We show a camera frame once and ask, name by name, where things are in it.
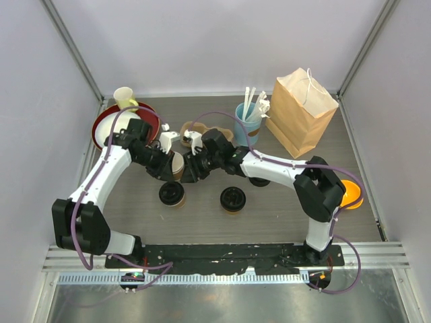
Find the stack of black lids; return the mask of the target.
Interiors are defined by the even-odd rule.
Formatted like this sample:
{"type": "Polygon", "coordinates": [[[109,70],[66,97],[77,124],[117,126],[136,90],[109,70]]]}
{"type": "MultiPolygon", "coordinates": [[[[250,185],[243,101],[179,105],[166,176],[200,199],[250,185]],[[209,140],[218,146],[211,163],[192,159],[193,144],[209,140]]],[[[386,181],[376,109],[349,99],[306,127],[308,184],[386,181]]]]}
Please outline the stack of black lids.
{"type": "Polygon", "coordinates": [[[256,187],[265,187],[270,184],[269,180],[262,178],[249,178],[250,183],[256,187]]]}

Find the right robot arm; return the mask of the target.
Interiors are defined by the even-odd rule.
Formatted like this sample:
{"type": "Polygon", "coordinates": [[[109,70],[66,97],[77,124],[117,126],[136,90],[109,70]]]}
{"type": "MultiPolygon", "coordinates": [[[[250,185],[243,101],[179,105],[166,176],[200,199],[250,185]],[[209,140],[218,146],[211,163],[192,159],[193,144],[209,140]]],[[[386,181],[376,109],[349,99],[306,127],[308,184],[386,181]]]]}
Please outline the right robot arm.
{"type": "Polygon", "coordinates": [[[229,175],[274,182],[296,192],[302,210],[308,216],[308,232],[304,241],[307,263],[318,266],[329,256],[333,241],[333,225],[345,186],[326,161],[313,157],[298,163],[266,155],[249,147],[238,146],[217,129],[204,134],[185,131],[183,139],[191,152],[184,155],[182,182],[205,179],[212,170],[221,169],[229,175]]]}

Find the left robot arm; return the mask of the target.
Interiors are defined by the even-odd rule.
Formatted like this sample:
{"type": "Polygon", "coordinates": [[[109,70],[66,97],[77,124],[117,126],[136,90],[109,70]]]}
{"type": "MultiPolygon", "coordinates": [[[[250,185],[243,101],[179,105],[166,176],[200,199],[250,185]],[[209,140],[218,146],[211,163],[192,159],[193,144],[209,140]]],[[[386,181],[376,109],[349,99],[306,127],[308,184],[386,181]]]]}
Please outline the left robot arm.
{"type": "Polygon", "coordinates": [[[100,158],[79,188],[68,199],[53,203],[58,247],[79,255],[118,254],[128,268],[137,268],[143,262],[140,237],[112,230],[103,209],[117,180],[132,163],[144,166],[156,179],[174,179],[171,148],[180,135],[170,131],[167,124],[162,128],[157,146],[150,144],[151,126],[141,119],[132,118],[127,128],[109,134],[100,158]]]}

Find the stack of paper cups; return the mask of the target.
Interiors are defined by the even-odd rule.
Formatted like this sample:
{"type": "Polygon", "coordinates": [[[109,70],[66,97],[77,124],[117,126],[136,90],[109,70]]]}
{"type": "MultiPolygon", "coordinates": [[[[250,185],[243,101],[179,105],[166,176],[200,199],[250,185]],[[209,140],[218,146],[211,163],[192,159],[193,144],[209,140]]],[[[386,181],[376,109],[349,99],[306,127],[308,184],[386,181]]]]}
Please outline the stack of paper cups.
{"type": "Polygon", "coordinates": [[[184,172],[185,162],[183,156],[175,151],[172,158],[172,175],[175,181],[180,181],[184,172]]]}

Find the black lid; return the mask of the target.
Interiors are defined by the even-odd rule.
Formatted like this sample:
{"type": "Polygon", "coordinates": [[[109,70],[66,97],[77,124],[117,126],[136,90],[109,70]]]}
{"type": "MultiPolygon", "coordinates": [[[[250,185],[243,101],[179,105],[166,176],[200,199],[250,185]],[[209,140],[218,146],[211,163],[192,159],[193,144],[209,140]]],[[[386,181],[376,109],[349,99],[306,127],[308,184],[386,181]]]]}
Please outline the black lid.
{"type": "Polygon", "coordinates": [[[168,206],[175,206],[183,200],[185,190],[179,182],[165,182],[159,189],[159,199],[168,206]]]}
{"type": "Polygon", "coordinates": [[[220,204],[226,209],[242,210],[246,204],[246,195],[238,187],[230,186],[225,188],[220,195],[220,204]]]}

